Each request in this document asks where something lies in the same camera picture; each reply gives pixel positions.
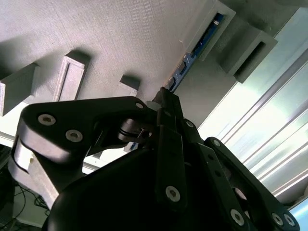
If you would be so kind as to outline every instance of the silver bolt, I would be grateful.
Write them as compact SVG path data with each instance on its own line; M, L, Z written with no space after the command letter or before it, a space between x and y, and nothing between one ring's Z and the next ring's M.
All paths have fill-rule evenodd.
M220 143L217 140L214 140L213 143L217 146L220 147Z
M186 124L187 124L189 127L193 128L193 123L192 123L191 121L187 120L187 121L186 121Z
M230 211L232 219L239 225L243 226L245 224L243 216L236 209L231 209Z
M143 108L143 105L141 103L136 103L136 106L141 108L141 109Z
M81 132L77 130L69 130L66 132L65 136L69 141L74 143L82 141L83 138Z
M172 202L178 202L181 198L179 191L173 186L166 187L166 195Z
M55 124L56 119L49 114L42 114L38 117L38 121L43 125L50 126Z
M291 226L295 226L295 223L293 221L293 219L287 215L287 214L284 214L284 218L287 220L287 222L291 225Z
M167 111L165 111L165 114L166 114L167 116L171 116L171 114L170 114L169 112L167 112Z
M271 215L272 215L274 221L275 221L278 225L280 225L280 226L283 225L283 221L281 220L281 218L280 218L276 213L272 213Z

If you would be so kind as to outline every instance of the slot opening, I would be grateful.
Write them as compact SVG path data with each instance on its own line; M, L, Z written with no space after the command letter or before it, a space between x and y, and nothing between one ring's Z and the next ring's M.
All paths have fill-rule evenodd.
M186 62L185 61L183 61L182 63L181 63L181 67L182 67L182 70L180 71L180 75L183 75L183 73L186 71L186 69L187 69L187 65L186 65Z
M254 61L254 59L257 57L257 55L262 51L262 49L265 47L264 42L260 42L256 48L250 53L250 55L247 57L247 59L243 62L243 64L237 69L237 71L234 74L235 78L238 78L241 76L241 74L251 65L251 63Z

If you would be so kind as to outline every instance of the gray bracket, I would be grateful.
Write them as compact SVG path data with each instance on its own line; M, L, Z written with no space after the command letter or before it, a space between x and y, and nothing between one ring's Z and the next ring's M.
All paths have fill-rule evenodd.
M64 56L53 101L75 100L86 74L90 58L77 51Z
M0 116L4 116L31 95L34 75L39 75L39 66L30 64L0 80Z
M242 39L226 54L220 66L243 83L276 44L277 40L273 37L248 25Z

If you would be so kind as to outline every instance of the cable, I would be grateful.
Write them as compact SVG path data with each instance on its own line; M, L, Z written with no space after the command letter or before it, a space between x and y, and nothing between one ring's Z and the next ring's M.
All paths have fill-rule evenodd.
M14 217L12 220L10 220L8 223L6 223L4 226L2 226L2 227L0 228L0 230L4 230L4 228L5 228L6 226L8 226L11 222L13 222L14 220L16 220L17 217L18 217L18 216L23 212L23 210L25 209L25 206L26 206L25 191L23 191L23 189L21 188L20 185L19 185L19 187L20 187L20 190L23 192L23 195L24 195L24 206L23 206L23 208L21 209L21 211L19 212L19 214L18 214L16 217Z
M49 210L46 202L44 201L43 197L41 197L40 195L39 196L35 196L33 192L31 192L28 189L25 189L25 188L21 187L20 185L19 185L19 187L22 188L23 190L27 191L28 193L32 194L34 196L34 198L35 198L34 205L46 209L46 211L44 213L45 213L46 216L48 216L47 212L50 212L50 210Z

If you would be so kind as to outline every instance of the textured gray surface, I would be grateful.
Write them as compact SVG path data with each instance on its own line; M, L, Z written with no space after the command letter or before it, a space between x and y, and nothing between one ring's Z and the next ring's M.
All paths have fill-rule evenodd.
M222 0L222 2L236 11L236 16L206 60L194 64L175 91L180 97L184 116L197 127L236 83L236 79L232 75L227 75L219 63L238 43L247 23L274 36L298 9L298 7L279 5L275 0Z
M111 97L123 76L141 79L151 100L185 50L179 41L198 0L2 0L0 66L42 68L28 103L51 101L62 58L72 49L91 57L79 99Z
M39 67L30 64L0 80L0 116L6 115L31 95L32 81Z

